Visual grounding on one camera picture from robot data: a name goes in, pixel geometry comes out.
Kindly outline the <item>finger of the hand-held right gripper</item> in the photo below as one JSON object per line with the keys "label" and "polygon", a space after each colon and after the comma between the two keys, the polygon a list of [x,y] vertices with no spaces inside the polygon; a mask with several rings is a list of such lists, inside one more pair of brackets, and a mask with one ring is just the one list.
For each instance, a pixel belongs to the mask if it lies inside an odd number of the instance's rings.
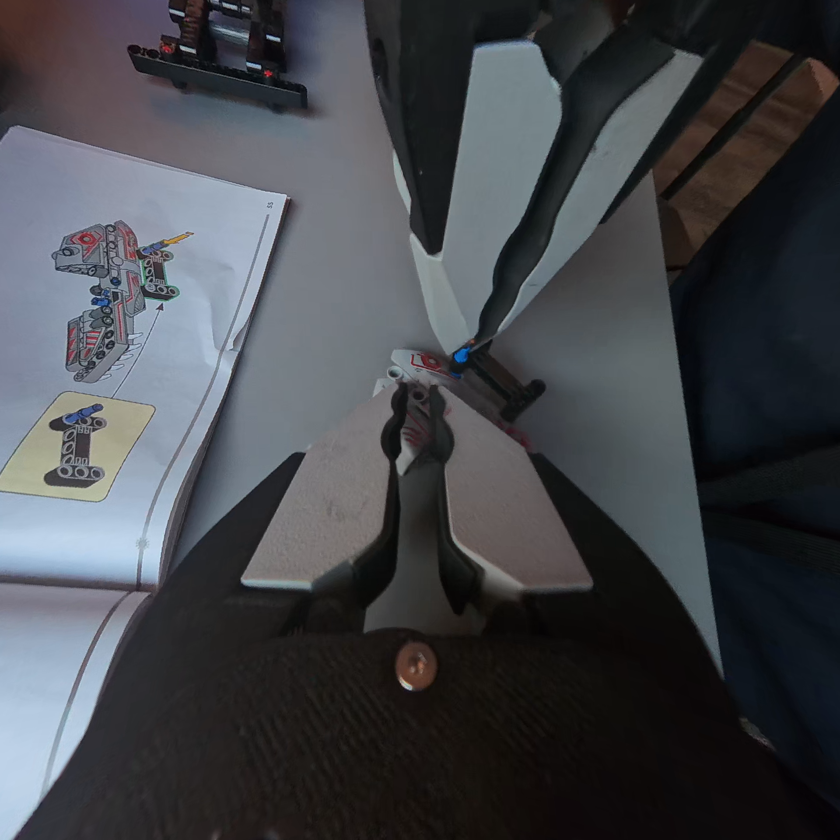
{"label": "finger of the hand-held right gripper", "polygon": [[446,354],[478,331],[497,258],[524,215],[560,126],[560,87],[536,45],[476,49],[444,243],[432,254],[409,234],[434,336]]}
{"label": "finger of the hand-held right gripper", "polygon": [[701,63],[674,47],[600,47],[561,85],[560,126],[495,266],[486,341],[592,235]]}

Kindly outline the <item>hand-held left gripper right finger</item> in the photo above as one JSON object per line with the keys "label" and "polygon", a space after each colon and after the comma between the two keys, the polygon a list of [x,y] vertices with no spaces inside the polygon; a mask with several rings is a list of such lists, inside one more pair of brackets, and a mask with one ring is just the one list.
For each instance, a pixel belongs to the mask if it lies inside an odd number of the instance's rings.
{"label": "hand-held left gripper right finger", "polygon": [[428,394],[440,464],[437,562],[454,613],[590,592],[593,579],[529,453],[456,394]]}

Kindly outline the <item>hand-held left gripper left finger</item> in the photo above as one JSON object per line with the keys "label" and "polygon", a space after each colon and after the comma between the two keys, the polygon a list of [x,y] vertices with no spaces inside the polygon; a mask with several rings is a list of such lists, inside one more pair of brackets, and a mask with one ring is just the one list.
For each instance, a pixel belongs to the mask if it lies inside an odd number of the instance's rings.
{"label": "hand-held left gripper left finger", "polygon": [[396,567],[404,385],[390,384],[313,444],[252,555],[249,589],[381,592]]}

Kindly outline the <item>black lego beam blue pin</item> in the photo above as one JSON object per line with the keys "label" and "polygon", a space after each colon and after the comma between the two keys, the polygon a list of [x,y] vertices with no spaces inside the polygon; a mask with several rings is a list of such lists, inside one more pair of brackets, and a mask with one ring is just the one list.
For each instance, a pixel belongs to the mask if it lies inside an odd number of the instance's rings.
{"label": "black lego beam blue pin", "polygon": [[448,357],[449,370],[465,389],[491,406],[500,420],[512,423],[541,398],[547,386],[541,379],[520,381],[494,357],[492,344],[491,339],[463,344]]}

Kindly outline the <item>grey lego assembly red stickers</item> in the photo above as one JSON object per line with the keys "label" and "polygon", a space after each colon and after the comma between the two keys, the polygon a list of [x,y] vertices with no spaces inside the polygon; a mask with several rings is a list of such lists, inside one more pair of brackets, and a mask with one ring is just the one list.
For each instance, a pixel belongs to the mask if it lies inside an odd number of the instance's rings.
{"label": "grey lego assembly red stickers", "polygon": [[446,386],[528,452],[532,452],[531,442],[525,433],[502,417],[501,396],[471,372],[452,374],[448,362],[442,356],[420,350],[394,350],[385,377],[376,381],[373,394],[377,395],[391,383],[401,382],[406,384],[408,397],[406,420],[401,431],[401,453],[395,462],[399,476],[404,476],[412,467],[431,457],[432,432],[428,390],[432,385]]}

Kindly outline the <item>black lego assembly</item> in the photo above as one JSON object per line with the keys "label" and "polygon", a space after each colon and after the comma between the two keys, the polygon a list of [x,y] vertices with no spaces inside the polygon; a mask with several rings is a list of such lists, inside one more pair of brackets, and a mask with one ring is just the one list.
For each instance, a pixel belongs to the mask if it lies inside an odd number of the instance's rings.
{"label": "black lego assembly", "polygon": [[286,2],[170,1],[178,34],[129,45],[133,68],[174,88],[242,98],[273,112],[306,110],[308,90],[286,79]]}

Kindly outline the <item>lego instruction booklet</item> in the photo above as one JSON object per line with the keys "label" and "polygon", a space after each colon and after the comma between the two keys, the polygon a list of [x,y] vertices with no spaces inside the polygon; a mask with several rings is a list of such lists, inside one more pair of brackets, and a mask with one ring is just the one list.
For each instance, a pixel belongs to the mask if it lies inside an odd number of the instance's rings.
{"label": "lego instruction booklet", "polygon": [[2,838],[167,572],[287,196],[37,132],[1,148]]}

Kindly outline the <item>black metal bar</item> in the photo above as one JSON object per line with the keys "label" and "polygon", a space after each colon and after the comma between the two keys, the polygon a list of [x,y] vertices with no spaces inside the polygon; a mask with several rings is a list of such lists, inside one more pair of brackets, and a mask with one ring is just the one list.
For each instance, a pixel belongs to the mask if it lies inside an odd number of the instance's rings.
{"label": "black metal bar", "polygon": [[762,105],[770,100],[783,85],[791,79],[806,63],[802,55],[793,54],[762,84],[762,87],[738,111],[732,114],[719,131],[708,141],[698,154],[688,163],[659,194],[664,201],[675,197],[700,170],[736,136],[736,134],[751,120]]}

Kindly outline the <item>person's navy blue clothing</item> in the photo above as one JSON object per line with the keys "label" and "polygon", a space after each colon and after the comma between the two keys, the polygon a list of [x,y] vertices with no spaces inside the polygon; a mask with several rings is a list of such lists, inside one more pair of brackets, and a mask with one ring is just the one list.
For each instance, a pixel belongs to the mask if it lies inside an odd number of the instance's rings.
{"label": "person's navy blue clothing", "polygon": [[838,91],[671,289],[719,647],[741,714],[838,808]]}

